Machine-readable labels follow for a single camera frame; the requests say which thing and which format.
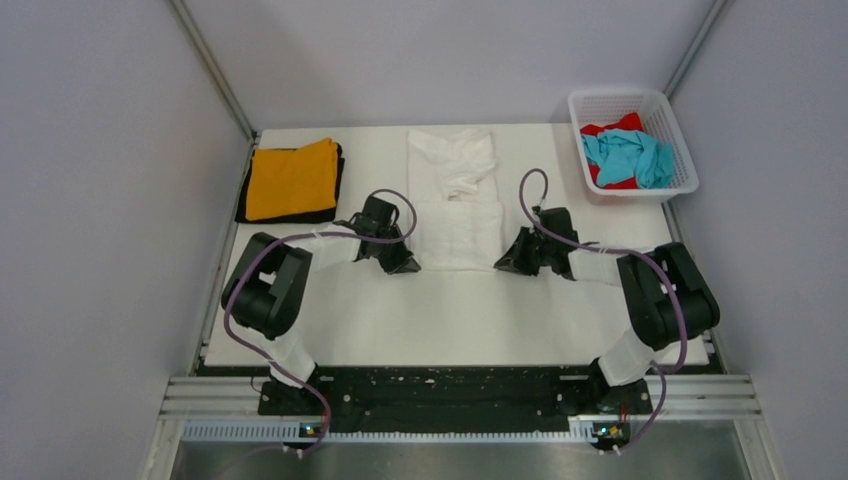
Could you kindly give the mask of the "white t shirt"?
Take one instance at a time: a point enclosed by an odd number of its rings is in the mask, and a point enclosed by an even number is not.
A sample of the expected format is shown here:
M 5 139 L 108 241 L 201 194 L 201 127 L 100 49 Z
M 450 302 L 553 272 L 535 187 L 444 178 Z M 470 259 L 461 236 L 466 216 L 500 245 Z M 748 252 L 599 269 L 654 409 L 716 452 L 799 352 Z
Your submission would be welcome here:
M 407 190 L 417 213 L 412 251 L 429 271 L 492 272 L 504 251 L 498 161 L 486 130 L 406 136 Z

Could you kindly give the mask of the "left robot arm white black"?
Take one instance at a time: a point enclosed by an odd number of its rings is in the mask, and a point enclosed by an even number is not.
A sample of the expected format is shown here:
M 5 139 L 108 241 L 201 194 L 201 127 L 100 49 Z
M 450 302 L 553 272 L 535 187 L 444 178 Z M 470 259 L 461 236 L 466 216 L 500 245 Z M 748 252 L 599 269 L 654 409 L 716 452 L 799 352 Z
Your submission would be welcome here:
M 283 401 L 297 413 L 314 410 L 321 397 L 320 386 L 309 379 L 316 362 L 295 330 L 309 276 L 369 259 L 387 275 L 421 270 L 406 245 L 418 212 L 404 195 L 386 191 L 409 208 L 411 224 L 403 230 L 398 206 L 379 198 L 381 192 L 369 195 L 348 220 L 283 238 L 252 235 L 222 290 L 225 332 L 268 362 L 272 378 L 285 384 Z

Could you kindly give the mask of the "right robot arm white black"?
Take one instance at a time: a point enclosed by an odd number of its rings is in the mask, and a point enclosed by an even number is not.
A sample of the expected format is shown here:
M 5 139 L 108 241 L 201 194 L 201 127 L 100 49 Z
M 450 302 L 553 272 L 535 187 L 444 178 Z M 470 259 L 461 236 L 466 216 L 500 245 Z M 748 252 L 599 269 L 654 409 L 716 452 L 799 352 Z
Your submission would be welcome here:
M 523 227 L 494 267 L 536 276 L 543 268 L 570 281 L 620 289 L 629 325 L 614 345 L 592 361 L 586 385 L 589 404 L 612 412 L 627 397 L 627 388 L 654 367 L 658 352 L 716 326 L 720 310 L 687 248 L 679 242 L 648 252 L 583 243 L 565 207 L 531 210 Z

